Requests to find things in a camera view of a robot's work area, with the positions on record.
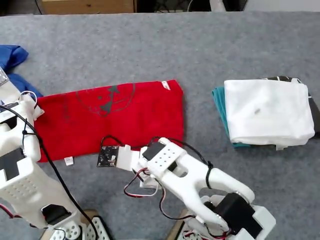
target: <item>blue cloth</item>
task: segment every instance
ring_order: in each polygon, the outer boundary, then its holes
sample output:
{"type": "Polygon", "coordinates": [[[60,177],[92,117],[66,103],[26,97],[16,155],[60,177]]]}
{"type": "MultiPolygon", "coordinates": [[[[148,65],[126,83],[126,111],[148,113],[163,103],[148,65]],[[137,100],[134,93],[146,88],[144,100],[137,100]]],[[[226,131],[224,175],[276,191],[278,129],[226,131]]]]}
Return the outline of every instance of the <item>blue cloth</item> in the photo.
{"type": "MultiPolygon", "coordinates": [[[[225,100],[225,87],[224,86],[218,86],[212,91],[213,100],[215,103],[215,106],[220,114],[225,133],[229,137],[229,128],[228,128],[228,122],[227,122],[227,112],[226,112],[226,100],[225,100]]],[[[234,148],[238,147],[250,147],[249,144],[245,143],[232,143],[234,148]]]]}
{"type": "Polygon", "coordinates": [[[34,86],[20,75],[7,73],[10,69],[23,63],[27,59],[28,54],[29,53],[21,46],[0,45],[0,67],[5,71],[10,81],[20,92],[32,91],[38,98],[43,97],[43,95],[34,86]]]}

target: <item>stack of folded clothes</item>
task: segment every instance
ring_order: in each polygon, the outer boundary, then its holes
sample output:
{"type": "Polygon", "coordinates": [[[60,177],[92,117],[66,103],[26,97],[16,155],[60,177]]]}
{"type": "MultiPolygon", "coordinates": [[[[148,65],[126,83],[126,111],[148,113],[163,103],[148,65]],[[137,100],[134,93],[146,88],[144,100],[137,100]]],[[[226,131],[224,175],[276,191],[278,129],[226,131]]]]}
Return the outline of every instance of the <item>stack of folded clothes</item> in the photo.
{"type": "Polygon", "coordinates": [[[318,131],[319,109],[298,78],[226,80],[212,94],[234,147],[305,145],[318,131]]]}

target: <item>red t-shirt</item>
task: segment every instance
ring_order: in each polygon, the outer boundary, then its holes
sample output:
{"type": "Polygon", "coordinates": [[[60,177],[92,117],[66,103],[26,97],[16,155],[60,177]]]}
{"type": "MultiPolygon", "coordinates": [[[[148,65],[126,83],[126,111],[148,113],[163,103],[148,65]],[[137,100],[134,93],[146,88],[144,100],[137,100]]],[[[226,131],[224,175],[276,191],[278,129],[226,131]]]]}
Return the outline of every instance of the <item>red t-shirt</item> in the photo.
{"type": "MultiPolygon", "coordinates": [[[[183,91],[176,80],[125,83],[40,97],[35,122],[52,160],[99,152],[104,136],[131,146],[183,140],[183,91]]],[[[105,146],[117,145],[106,139],[105,146]]],[[[47,159],[42,154],[40,162],[47,159]]]]}

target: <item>table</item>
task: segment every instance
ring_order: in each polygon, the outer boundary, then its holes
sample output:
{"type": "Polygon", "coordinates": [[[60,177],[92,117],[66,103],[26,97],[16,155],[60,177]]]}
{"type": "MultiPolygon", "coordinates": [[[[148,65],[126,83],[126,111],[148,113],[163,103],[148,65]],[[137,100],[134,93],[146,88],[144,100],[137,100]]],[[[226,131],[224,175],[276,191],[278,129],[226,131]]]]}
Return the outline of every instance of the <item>table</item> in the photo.
{"type": "MultiPolygon", "coordinates": [[[[186,142],[251,187],[277,225],[268,239],[320,239],[319,141],[275,151],[233,149],[211,90],[227,79],[299,77],[320,105],[320,14],[238,12],[11,16],[0,18],[0,44],[29,51],[15,69],[44,95],[125,82],[179,80],[185,93],[186,142]]],[[[96,168],[97,156],[56,162],[83,208],[96,208],[115,239],[165,238],[174,222],[158,209],[160,194],[129,198],[133,174],[96,168]]],[[[49,164],[40,166],[53,176],[49,164]]],[[[165,210],[183,204],[172,194],[165,210]]],[[[0,214],[2,239],[34,240],[40,231],[0,214]]]]}

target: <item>folded white cloth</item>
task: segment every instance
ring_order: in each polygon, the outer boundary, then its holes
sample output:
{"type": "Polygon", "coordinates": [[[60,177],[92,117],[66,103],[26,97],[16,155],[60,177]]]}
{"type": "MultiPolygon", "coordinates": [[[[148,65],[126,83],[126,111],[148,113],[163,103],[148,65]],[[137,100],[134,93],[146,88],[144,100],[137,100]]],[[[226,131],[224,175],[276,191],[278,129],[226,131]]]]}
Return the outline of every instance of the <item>folded white cloth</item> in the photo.
{"type": "Polygon", "coordinates": [[[315,135],[302,83],[276,80],[226,80],[226,119],[232,143],[305,145],[315,135]]]}

